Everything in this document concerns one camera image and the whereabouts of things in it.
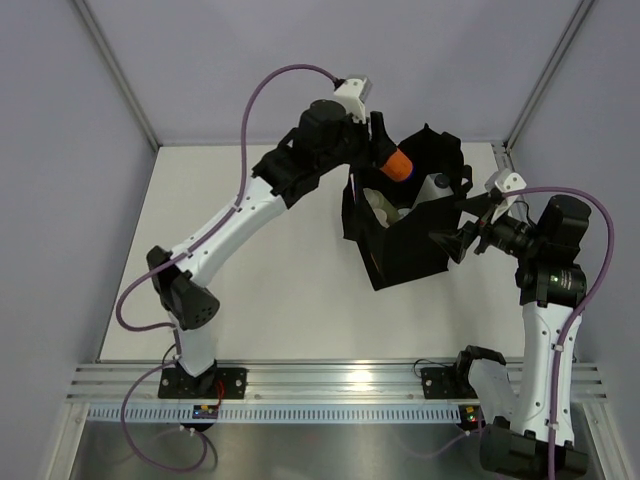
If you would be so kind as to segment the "white bottle grey cap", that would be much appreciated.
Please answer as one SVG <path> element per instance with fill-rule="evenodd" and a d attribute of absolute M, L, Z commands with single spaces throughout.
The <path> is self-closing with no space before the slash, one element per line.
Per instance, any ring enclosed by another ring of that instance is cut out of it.
<path fill-rule="evenodd" d="M 416 208 L 422 203 L 446 198 L 453 194 L 450 178 L 444 173 L 432 173 L 425 177 L 416 195 L 413 207 Z"/>

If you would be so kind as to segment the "beige pump bottle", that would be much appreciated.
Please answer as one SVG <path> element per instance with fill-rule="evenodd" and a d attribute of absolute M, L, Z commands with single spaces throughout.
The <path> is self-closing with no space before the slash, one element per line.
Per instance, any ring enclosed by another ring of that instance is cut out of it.
<path fill-rule="evenodd" d="M 378 222 L 383 228 L 388 228 L 390 226 L 387 213 L 384 210 L 374 209 L 373 212 L 376 219 L 378 220 Z"/>

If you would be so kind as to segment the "orange spray bottle blue top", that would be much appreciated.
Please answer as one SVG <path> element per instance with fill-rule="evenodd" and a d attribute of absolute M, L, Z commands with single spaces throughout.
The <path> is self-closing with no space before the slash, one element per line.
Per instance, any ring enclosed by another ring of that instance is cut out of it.
<path fill-rule="evenodd" d="M 394 147 L 384 158 L 379 170 L 392 181 L 403 182 L 411 177 L 414 165 L 405 153 Z"/>

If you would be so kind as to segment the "green frosted bottle beige cap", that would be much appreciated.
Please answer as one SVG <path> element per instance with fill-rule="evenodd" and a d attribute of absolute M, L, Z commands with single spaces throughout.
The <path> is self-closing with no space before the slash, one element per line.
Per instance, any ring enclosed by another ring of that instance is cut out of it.
<path fill-rule="evenodd" d="M 399 210 L 380 191 L 364 188 L 363 193 L 372 211 L 382 209 L 387 213 L 390 226 L 402 219 Z"/>

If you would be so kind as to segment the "black canvas bag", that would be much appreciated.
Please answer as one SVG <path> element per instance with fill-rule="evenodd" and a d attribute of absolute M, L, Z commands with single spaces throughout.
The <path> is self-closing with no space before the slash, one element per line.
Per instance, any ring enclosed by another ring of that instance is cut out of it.
<path fill-rule="evenodd" d="M 461 210 L 456 203 L 465 199 L 473 186 L 472 167 L 465 163 L 458 137 L 424 126 L 401 141 L 399 149 L 413 163 L 409 179 L 395 182 L 374 168 L 350 170 L 342 194 L 343 238 L 357 244 L 375 290 L 448 270 L 449 256 L 429 233 L 458 229 Z M 452 192 L 416 204 L 430 174 L 446 175 Z M 383 227 L 365 199 L 366 188 L 382 193 L 392 206 L 409 212 Z"/>

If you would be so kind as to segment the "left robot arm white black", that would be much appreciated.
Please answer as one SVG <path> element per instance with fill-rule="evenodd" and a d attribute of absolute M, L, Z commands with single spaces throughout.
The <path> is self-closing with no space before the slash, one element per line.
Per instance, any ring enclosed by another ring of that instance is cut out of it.
<path fill-rule="evenodd" d="M 180 386 L 191 397 L 208 396 L 215 385 L 216 347 L 207 332 L 220 309 L 208 286 L 224 263 L 260 228 L 315 190 L 338 166 L 389 172 L 397 153 L 382 113 L 359 122 L 338 102 L 316 100 L 297 127 L 252 168 L 240 198 L 195 235 L 170 250 L 146 256 L 152 284 L 176 334 Z"/>

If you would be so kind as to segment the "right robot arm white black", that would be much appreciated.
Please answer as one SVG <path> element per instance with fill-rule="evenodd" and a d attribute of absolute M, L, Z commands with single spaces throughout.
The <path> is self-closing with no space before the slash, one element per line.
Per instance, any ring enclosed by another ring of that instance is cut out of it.
<path fill-rule="evenodd" d="M 574 312 L 586 296 L 587 281 L 575 259 L 591 209 L 574 197 L 555 195 L 539 221 L 530 224 L 500 213 L 500 202 L 488 194 L 456 205 L 476 219 L 457 231 L 433 232 L 432 240 L 456 263 L 472 243 L 477 254 L 494 247 L 516 258 L 525 330 L 518 389 L 497 351 L 468 346 L 453 366 L 454 388 L 476 396 L 484 416 L 481 466 L 517 479 L 579 479 L 589 457 L 575 446 L 570 397 L 581 323 Z"/>

